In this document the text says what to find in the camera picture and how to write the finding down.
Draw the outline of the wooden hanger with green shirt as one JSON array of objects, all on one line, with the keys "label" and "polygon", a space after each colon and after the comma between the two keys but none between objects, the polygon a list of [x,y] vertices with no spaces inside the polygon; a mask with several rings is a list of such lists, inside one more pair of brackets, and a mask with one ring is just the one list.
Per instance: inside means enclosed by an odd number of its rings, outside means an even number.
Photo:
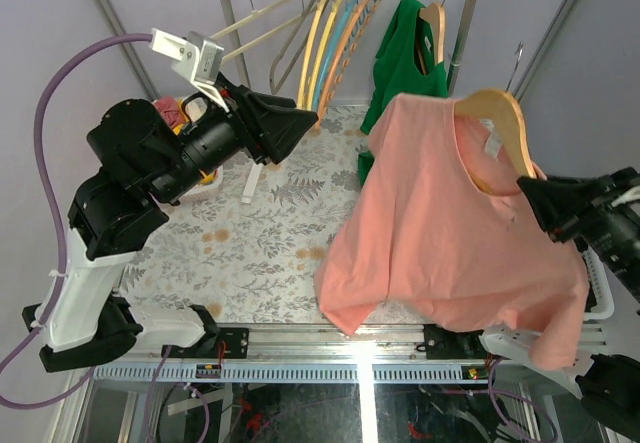
[{"label": "wooden hanger with green shirt", "polygon": [[454,114],[456,117],[491,120],[516,173],[536,179],[538,173],[529,153],[524,114],[519,102],[508,92],[519,67],[523,48],[524,45],[520,42],[515,51],[515,65],[505,90],[478,90],[458,100],[454,105]]}]

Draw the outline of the salmon pink t shirt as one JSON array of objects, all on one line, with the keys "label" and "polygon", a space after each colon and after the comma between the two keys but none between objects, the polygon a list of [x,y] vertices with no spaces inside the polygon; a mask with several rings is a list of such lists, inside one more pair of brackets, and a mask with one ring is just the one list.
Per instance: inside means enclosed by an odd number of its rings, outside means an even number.
[{"label": "salmon pink t shirt", "polygon": [[572,243],[540,229],[488,129],[454,101],[395,96],[369,136],[373,166],[315,276],[321,312],[352,334],[382,302],[439,326],[532,330],[531,361],[572,365],[589,292]]}]

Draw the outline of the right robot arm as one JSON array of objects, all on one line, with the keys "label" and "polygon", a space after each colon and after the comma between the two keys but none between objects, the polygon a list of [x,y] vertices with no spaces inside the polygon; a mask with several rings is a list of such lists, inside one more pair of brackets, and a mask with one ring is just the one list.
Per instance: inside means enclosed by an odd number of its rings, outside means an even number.
[{"label": "right robot arm", "polygon": [[[596,178],[521,177],[541,230],[555,243],[571,241],[581,252],[595,305],[585,321],[612,316],[614,301],[605,273],[611,271],[633,297],[639,295],[639,174],[623,168]],[[607,429],[639,439],[639,363],[591,347],[566,369],[544,372]]]}]

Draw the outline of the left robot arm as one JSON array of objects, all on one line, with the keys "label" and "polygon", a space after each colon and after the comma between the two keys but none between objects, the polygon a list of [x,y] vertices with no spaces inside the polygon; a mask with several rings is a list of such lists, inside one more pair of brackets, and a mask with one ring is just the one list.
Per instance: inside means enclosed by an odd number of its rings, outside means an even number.
[{"label": "left robot arm", "polygon": [[40,360],[50,373],[113,362],[132,350],[171,357],[215,356],[220,330],[202,305],[153,310],[115,292],[125,267],[168,221],[166,206],[239,152],[280,163],[317,122],[289,98],[256,93],[219,77],[220,103],[172,131],[149,101],[112,106],[87,136],[98,172],[68,212],[67,268],[45,327]]}]

